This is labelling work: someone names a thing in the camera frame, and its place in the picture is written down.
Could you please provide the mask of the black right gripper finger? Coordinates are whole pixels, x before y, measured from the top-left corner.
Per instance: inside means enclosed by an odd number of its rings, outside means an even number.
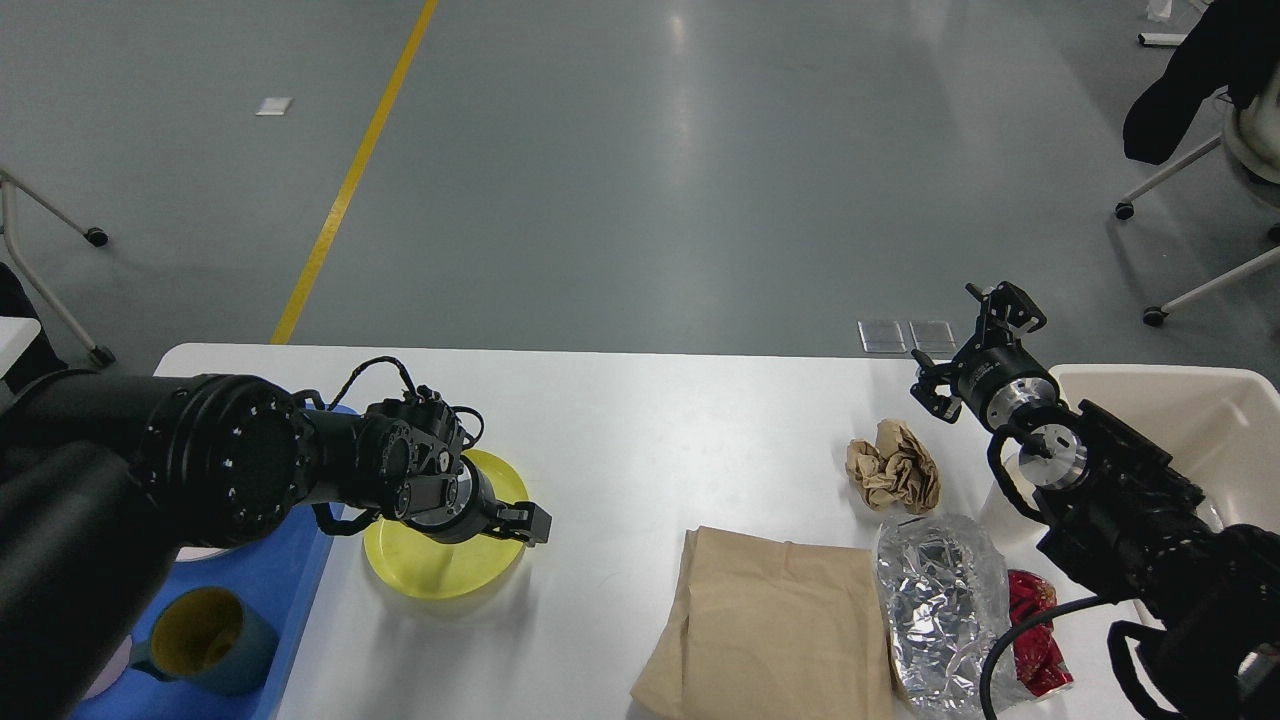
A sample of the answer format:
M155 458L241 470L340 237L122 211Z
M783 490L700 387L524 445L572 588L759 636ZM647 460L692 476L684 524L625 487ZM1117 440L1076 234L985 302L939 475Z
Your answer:
M1000 282L988 290L966 283L965 291L979 304L975 329L964 345L965 351L1020 348L1024 336L1038 332L1047 323L1041 307L1011 282Z
M922 350L911 350L916 363L916 380L910 396L932 416L955 424L963 413L963 398L956 395L955 383L959 365L955 361L936 363Z

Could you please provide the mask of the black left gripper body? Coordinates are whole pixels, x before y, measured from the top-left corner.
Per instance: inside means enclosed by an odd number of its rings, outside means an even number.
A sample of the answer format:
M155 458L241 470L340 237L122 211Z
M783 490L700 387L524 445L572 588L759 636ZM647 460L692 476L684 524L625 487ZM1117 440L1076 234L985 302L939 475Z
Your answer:
M479 536L507 539L499 518L504 507L484 473L465 465L457 477L413 478L399 523L439 544L462 544Z

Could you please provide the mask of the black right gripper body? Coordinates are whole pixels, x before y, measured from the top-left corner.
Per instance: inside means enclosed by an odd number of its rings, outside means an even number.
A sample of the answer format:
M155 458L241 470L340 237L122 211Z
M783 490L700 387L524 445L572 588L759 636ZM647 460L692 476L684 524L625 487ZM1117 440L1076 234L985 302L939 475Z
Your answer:
M1055 406L1060 388L1020 346L963 348L954 359L954 391L980 424L996 432L1024 407Z

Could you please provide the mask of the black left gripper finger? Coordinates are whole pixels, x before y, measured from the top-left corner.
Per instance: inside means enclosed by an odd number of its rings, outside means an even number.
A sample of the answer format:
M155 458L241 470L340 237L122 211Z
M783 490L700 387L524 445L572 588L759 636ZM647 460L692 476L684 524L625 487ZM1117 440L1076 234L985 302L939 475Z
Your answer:
M552 525L553 516L534 502L499 502L492 519L490 537L536 547L550 539Z

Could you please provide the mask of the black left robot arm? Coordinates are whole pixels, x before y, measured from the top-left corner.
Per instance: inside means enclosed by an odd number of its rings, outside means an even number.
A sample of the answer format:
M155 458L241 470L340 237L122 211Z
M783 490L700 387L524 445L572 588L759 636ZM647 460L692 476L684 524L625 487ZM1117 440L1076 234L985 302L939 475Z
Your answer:
M184 547L269 537L298 506L320 532L379 519L439 544L549 541L466 456L465 406L413 383L362 414L256 375L64 370L3 411L3 710L63 719Z

